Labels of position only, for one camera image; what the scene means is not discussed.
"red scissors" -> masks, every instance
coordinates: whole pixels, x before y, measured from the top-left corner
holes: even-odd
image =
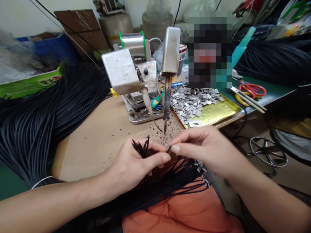
[[[234,77],[232,77],[232,78],[239,82],[239,84],[240,84],[239,90],[242,91],[242,88],[243,88],[245,91],[247,91],[248,93],[251,94],[252,99],[255,99],[256,96],[264,96],[267,94],[266,89],[262,86],[245,82],[243,79],[236,79]]]

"green box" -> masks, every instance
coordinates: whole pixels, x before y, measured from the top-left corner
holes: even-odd
[[[1,98],[18,98],[34,94],[47,86],[56,83],[62,77],[62,64],[54,71],[32,76],[15,82],[0,85]]]

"yellow pliers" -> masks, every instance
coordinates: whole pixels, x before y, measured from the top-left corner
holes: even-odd
[[[251,96],[251,94],[249,92],[243,92],[244,94]],[[235,94],[236,100],[243,106],[248,107],[249,105],[247,103],[245,103],[240,96],[238,96],[237,94]]]

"forearm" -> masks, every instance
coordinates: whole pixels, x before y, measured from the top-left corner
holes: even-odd
[[[108,186],[107,178],[94,177],[47,185],[3,200],[0,202],[1,231],[52,232],[85,211],[110,201]],[[99,199],[98,192],[104,198]]]
[[[257,222],[269,232],[310,232],[311,208],[253,167],[229,178]]]

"blue bin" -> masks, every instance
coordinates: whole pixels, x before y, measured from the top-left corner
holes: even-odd
[[[21,42],[29,41],[28,37],[20,37],[17,40]],[[35,54],[38,56],[54,54],[59,61],[66,58],[69,61],[78,61],[80,58],[77,49],[65,34],[60,34],[58,37],[52,39],[34,41],[33,43],[36,48]]]

